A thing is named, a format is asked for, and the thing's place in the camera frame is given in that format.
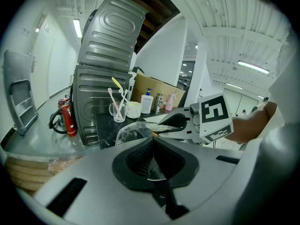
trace countertop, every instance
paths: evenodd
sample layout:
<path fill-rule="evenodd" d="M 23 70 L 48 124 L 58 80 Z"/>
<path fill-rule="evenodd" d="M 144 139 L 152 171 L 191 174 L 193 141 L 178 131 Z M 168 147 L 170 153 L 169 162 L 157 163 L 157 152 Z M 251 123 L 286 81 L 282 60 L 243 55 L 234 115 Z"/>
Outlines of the countertop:
<path fill-rule="evenodd" d="M 126 117 L 124 122 L 115 122 L 113 116 L 110 114 L 97 114 L 96 115 L 96 127 L 99 145 L 101 149 L 109 148 L 115 145 L 117 134 L 123 127 L 137 121 L 145 121 L 145 118 L 154 117 L 162 114 L 168 114 L 170 111 L 160 109 L 159 112 L 151 110 L 149 114 L 141 113 L 141 116 L 137 119 L 131 119 Z"/>

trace soap dispenser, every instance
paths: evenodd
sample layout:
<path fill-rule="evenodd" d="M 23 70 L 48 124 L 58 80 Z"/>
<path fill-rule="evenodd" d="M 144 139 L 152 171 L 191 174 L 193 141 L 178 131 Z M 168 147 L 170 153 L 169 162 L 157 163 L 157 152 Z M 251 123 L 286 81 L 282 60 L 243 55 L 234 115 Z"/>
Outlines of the soap dispenser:
<path fill-rule="evenodd" d="M 141 104 L 142 104 L 141 113 L 144 113 L 144 114 L 150 113 L 152 102 L 153 102 L 153 96 L 150 95 L 150 90 L 152 90 L 152 89 L 151 88 L 147 88 L 147 89 L 148 89 L 148 91 L 147 91 L 146 95 L 142 95 L 142 98 L 141 98 Z"/>

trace black slot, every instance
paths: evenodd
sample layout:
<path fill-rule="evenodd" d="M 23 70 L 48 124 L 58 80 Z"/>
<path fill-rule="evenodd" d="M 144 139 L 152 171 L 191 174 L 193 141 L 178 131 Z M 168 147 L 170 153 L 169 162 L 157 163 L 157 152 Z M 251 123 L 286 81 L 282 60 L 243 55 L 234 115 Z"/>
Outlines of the black slot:
<path fill-rule="evenodd" d="M 239 159 L 237 158 L 233 158 L 233 157 L 226 157 L 226 156 L 217 156 L 216 157 L 216 160 L 220 160 L 220 161 L 223 161 L 223 162 L 226 162 L 226 163 L 232 163 L 232 164 L 238 164 L 239 163 Z"/>
<path fill-rule="evenodd" d="M 81 178 L 72 179 L 72 181 L 70 181 L 68 185 L 47 206 L 47 209 L 55 213 L 57 216 L 62 217 L 86 183 L 87 181 Z"/>

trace fluorescent light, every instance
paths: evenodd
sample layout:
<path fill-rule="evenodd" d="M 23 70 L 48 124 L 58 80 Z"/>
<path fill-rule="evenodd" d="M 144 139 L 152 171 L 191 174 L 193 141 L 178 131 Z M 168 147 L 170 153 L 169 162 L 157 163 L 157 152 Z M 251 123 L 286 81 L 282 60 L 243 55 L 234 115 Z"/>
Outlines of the fluorescent light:
<path fill-rule="evenodd" d="M 74 27 L 75 27 L 75 31 L 76 31 L 76 34 L 79 38 L 82 38 L 82 34 L 81 34 L 81 29 L 80 29 L 80 20 L 77 19 L 77 18 L 74 18 L 73 19 L 73 23 L 74 23 Z"/>
<path fill-rule="evenodd" d="M 233 87 L 235 87 L 235 88 L 242 89 L 241 87 L 238 87 L 238 86 L 232 85 L 232 84 L 230 84 L 230 83 L 226 83 L 226 84 L 227 84 L 227 85 L 229 85 L 229 86 L 233 86 Z"/>
<path fill-rule="evenodd" d="M 243 62 L 243 61 L 238 61 L 238 64 L 241 65 L 241 66 L 252 68 L 254 70 L 257 70 L 257 71 L 265 73 L 265 74 L 268 74 L 270 72 L 269 70 L 267 70 L 265 68 L 262 68 L 262 67 L 250 64 L 250 63 L 246 63 L 246 62 Z"/>

